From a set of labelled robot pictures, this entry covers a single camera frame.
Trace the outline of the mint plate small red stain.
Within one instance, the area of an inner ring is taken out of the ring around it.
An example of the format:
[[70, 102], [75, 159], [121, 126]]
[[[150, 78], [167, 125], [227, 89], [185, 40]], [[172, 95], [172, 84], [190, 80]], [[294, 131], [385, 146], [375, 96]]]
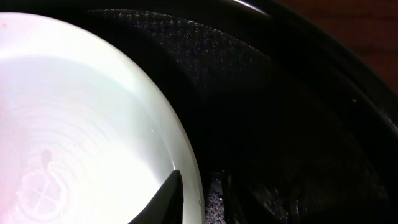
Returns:
[[1, 14], [2, 223], [129, 223], [173, 174], [178, 220], [203, 223], [193, 149], [148, 75], [77, 26]]

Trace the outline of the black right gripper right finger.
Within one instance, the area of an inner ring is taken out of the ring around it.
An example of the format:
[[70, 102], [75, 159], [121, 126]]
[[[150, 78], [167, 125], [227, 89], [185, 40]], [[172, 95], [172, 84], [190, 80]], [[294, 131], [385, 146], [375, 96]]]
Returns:
[[238, 198], [233, 192], [232, 178], [229, 174], [223, 174], [222, 181], [224, 218], [226, 224], [247, 224]]

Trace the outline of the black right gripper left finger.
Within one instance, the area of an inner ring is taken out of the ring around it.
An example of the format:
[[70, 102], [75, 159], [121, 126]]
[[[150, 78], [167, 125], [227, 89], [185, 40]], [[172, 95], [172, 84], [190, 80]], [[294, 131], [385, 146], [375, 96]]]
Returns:
[[129, 224], [182, 224], [183, 181], [174, 170], [161, 185], [147, 206]]

